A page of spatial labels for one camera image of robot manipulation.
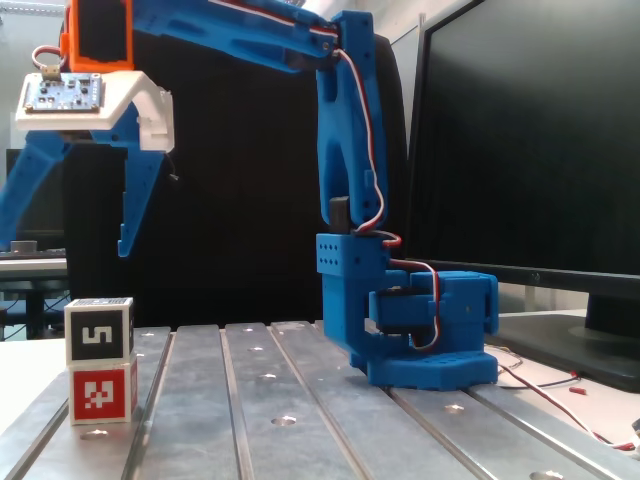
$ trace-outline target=metal table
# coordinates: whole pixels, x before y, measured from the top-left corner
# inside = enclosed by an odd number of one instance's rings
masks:
[[[496,386],[372,387],[305,322],[136,335],[134,421],[71,427],[62,374],[0,436],[0,478],[640,478],[640,463]]]

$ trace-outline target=chair backrest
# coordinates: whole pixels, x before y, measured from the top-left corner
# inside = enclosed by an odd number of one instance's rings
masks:
[[[376,39],[391,211],[404,231],[400,79]],[[126,152],[76,146],[65,160],[73,298],[134,296],[137,325],[321,316],[315,73],[288,75],[166,37],[135,37],[136,67],[174,96],[179,182],[165,162],[130,258],[118,258]]]

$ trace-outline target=robotic arm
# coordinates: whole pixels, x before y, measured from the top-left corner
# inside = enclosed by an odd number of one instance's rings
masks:
[[[376,230],[387,172],[370,14],[327,22],[275,0],[72,0],[65,25],[57,53],[74,73],[46,67],[25,80],[16,121],[30,133],[0,193],[0,242],[13,238],[50,168],[73,142],[88,140],[129,150],[119,243],[120,255],[129,254],[174,143],[171,95],[133,70],[134,29],[286,72],[313,68],[321,209],[332,232],[317,237],[325,333],[376,385],[451,390],[496,381],[496,361],[483,352],[484,332],[497,328],[495,278],[438,276],[427,264],[390,260],[401,239]],[[113,51],[88,40],[86,29],[101,25],[121,34],[108,36]],[[365,329],[367,315],[378,332]]]

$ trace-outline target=red marker cube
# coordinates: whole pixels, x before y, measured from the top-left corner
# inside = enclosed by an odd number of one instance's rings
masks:
[[[138,362],[70,367],[72,425],[130,422],[138,403]]]

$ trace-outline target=orange part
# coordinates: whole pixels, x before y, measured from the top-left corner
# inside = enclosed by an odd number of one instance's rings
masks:
[[[78,29],[78,4],[92,0],[71,0],[69,32],[60,36],[62,54],[69,57],[69,66],[75,73],[110,73],[118,70],[134,70],[133,63],[133,0],[120,0],[127,14],[127,58],[117,62],[100,62],[80,56],[80,34]]]

